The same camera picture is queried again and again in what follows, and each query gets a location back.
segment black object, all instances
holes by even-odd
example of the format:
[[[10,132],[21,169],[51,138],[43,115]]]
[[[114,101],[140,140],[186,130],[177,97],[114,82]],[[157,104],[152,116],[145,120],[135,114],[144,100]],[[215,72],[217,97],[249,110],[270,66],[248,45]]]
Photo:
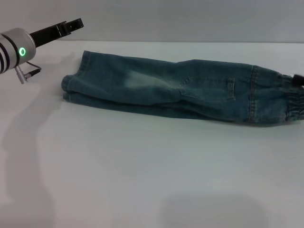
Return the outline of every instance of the black object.
[[[292,84],[293,86],[304,86],[304,77],[301,75],[294,75]]]
[[[9,38],[8,36],[4,35],[4,34],[1,34],[1,35],[2,35],[3,37],[5,37],[5,38],[10,42],[10,44],[14,47],[15,52],[18,53],[18,48],[17,48],[16,44],[14,43],[14,41],[13,41],[11,38]],[[15,68],[16,66],[18,66],[18,65],[19,65],[19,62],[20,62],[20,55],[16,55],[16,57],[17,57],[17,62],[16,62],[16,65],[14,66],[14,68]]]
[[[37,66],[37,65],[35,65],[35,64],[32,64],[32,63],[30,63],[30,62],[27,62],[27,64],[29,64],[29,65],[31,65],[31,66],[37,68],[36,70],[33,70],[33,71],[31,71],[31,72],[28,73],[31,77],[33,77],[34,75],[40,73],[41,67],[39,67],[39,66]]]
[[[30,35],[34,40],[36,47],[38,48],[53,40],[68,36],[75,30],[83,28],[83,26],[84,25],[82,23],[82,20],[81,18],[79,18],[69,23],[67,23],[66,21],[61,22],[59,24],[44,28],[37,32],[33,32]]]
[[[4,59],[3,59],[3,56],[1,55],[0,56],[0,62],[1,62],[1,69],[0,69],[0,74],[2,74],[3,72],[7,71],[9,66],[10,66],[10,56],[6,50],[6,48],[1,44],[0,42],[0,49],[2,49],[2,51],[4,52],[4,55],[5,55],[5,59],[6,59],[6,69],[4,70]]]

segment black stripe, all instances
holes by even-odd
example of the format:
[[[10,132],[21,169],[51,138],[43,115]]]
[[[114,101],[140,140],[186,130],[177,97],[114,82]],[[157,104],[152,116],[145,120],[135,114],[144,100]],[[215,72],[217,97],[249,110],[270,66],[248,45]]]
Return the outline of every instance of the black stripe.
[[[1,52],[0,52],[0,63],[1,63],[0,74],[2,74],[4,71],[4,60],[3,60]]]
[[[5,49],[5,47],[3,46],[3,44],[1,44],[0,42],[0,48],[2,49],[2,51],[4,52],[4,55],[5,55],[5,58],[6,58],[6,69],[2,72],[4,73],[5,71],[7,71],[10,67],[10,57],[9,57],[9,54],[8,54],[8,51]]]
[[[15,68],[16,66],[19,65],[19,62],[20,62],[20,55],[19,55],[19,52],[18,52],[18,48],[17,48],[16,44],[14,43],[14,41],[13,41],[11,38],[9,38],[8,36],[6,36],[6,35],[4,35],[4,34],[1,34],[1,35],[4,36],[4,37],[12,44],[12,46],[14,47],[14,49],[15,49],[15,51],[16,51],[17,63],[16,63],[16,65],[14,66],[14,68]]]

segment white table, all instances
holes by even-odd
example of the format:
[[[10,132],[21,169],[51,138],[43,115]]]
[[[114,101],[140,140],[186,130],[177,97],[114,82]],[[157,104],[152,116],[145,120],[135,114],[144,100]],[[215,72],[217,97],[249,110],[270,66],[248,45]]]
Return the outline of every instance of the white table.
[[[57,41],[0,76],[0,228],[303,228],[304,123],[249,127],[62,100],[83,50],[304,73],[304,44]],[[25,72],[29,66],[21,66]]]

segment cable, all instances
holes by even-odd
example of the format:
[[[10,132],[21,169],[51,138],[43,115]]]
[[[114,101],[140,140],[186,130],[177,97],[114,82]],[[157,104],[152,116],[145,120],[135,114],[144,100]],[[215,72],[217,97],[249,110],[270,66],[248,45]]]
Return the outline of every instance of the cable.
[[[30,62],[27,62],[27,64],[30,64],[31,66],[36,67],[36,68],[38,68],[38,69],[41,70],[41,67],[39,67],[39,66],[37,66],[37,65],[35,65],[35,64],[32,64],[32,63],[30,63]]]
[[[29,65],[31,65],[31,66],[33,66],[33,67],[38,68],[38,69],[36,69],[36,70],[33,70],[33,71],[31,71],[31,72],[28,72],[28,73],[26,74],[27,78],[33,77],[35,74],[38,74],[38,73],[41,71],[41,67],[39,67],[39,66],[37,66],[37,65],[35,65],[35,64],[32,64],[32,63],[30,63],[30,62],[27,62],[27,64],[29,64]]]

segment denim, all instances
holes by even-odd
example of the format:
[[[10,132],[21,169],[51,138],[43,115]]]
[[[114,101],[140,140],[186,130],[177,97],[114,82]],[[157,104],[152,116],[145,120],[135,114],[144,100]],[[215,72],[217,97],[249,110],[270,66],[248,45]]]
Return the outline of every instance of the denim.
[[[172,118],[283,124],[304,119],[304,89],[292,77],[248,64],[179,63],[85,51],[62,80],[75,104]]]

